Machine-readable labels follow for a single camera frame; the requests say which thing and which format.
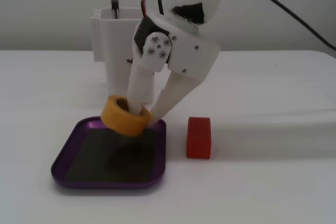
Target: red block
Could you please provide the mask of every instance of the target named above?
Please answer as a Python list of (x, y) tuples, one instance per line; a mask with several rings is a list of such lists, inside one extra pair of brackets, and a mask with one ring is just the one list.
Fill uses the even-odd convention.
[(209, 159), (211, 155), (210, 118), (189, 118), (187, 157)]

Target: roll of tape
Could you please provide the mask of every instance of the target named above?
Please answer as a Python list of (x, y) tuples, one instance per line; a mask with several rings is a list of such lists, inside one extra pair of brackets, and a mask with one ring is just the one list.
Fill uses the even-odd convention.
[(129, 112), (126, 97), (112, 95), (101, 113), (102, 122), (110, 129), (126, 136), (139, 136), (148, 125), (151, 114), (145, 107), (140, 115)]

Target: screw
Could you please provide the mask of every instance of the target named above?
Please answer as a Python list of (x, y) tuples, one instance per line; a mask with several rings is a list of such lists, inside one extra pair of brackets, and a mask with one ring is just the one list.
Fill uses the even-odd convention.
[(158, 40), (159, 40), (159, 38), (158, 38), (157, 36), (154, 36), (154, 37), (152, 38), (152, 41), (153, 41), (154, 43), (156, 43)]
[(154, 54), (155, 53), (155, 50), (154, 50), (154, 48), (150, 48), (150, 49), (148, 49), (148, 54), (149, 55), (152, 55), (152, 54)]
[(165, 39), (163, 43), (164, 43), (165, 46), (168, 46), (170, 41), (168, 39)]
[(165, 52), (165, 51), (160, 52), (160, 57), (161, 57), (161, 58), (166, 57), (166, 52)]

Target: white table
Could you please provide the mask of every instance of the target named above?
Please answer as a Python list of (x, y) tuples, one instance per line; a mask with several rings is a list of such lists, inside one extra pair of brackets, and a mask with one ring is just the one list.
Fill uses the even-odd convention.
[[(156, 95), (169, 72), (156, 79)], [(0, 52), (1, 223), (335, 223), (336, 60), (312, 51), (222, 53), (167, 122), (163, 181), (65, 190), (50, 167), (106, 101), (92, 52)], [(209, 161), (186, 159), (189, 116), (212, 120)]]

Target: white box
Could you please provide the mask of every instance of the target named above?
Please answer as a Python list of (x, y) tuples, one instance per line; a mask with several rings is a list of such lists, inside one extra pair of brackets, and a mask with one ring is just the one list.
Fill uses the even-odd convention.
[(92, 47), (95, 61), (104, 61), (109, 95), (126, 95), (133, 58), (132, 39), (142, 20), (140, 8), (120, 9), (121, 19), (113, 19), (110, 8), (93, 10)]

